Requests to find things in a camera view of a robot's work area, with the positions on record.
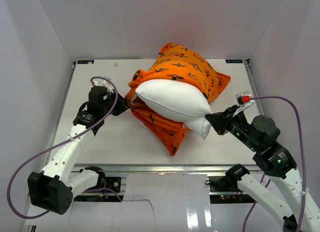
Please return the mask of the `white pillow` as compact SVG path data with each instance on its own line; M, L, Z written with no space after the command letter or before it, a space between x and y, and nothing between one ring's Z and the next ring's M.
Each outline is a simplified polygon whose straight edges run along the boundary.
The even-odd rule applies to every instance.
M135 93L162 117L181 122L202 139L207 138L211 124L205 115L211 114L212 109L197 87L175 80L152 79L138 85Z

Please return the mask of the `orange patterned pillowcase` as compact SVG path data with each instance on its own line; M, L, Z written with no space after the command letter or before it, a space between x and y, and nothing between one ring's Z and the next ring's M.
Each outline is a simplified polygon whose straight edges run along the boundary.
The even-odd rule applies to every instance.
M175 156L190 129L181 122L162 117L136 95L138 85L152 79L191 84L210 104L224 91L231 77L217 72L200 54L175 43L165 44L147 71L139 69L134 73L128 84L130 91L125 96L130 110L164 144L170 156Z

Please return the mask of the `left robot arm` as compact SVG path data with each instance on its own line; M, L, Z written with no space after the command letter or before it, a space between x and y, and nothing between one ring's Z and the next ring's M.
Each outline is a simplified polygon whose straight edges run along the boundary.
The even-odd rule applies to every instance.
M94 85L88 101L83 103L72 122L68 142L59 147L55 156L40 172L28 179L31 204L64 214L73 199L87 190L101 191L106 185L104 170L87 166L71 176L73 167L86 146L104 125L108 115L118 116L128 109L125 99L110 85Z

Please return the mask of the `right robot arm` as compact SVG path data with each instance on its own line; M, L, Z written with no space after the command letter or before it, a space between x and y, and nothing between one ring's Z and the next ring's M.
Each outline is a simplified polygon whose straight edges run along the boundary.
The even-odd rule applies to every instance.
M289 151L277 142L280 130L268 116L258 115L251 123L237 105L223 112L207 114L206 120L218 135L230 133L254 153L255 164L277 186L284 200L260 184L241 164L226 173L226 186L241 190L259 203L283 231L319 231L320 209L307 190Z

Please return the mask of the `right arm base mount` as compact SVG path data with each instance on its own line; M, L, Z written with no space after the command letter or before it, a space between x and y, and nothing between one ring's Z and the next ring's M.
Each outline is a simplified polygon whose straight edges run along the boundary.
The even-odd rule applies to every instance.
M209 189L212 202L250 203L254 200L241 191L227 176L209 176L204 184Z

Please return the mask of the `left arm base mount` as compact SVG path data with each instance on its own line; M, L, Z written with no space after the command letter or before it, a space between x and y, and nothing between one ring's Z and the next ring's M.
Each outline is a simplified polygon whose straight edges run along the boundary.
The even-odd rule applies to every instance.
M98 166L87 166L81 169L76 176L75 187L73 188L73 196L82 196L86 193L98 193L99 200L105 201L115 199L122 202L119 195L121 190L121 177L107 177L105 170Z

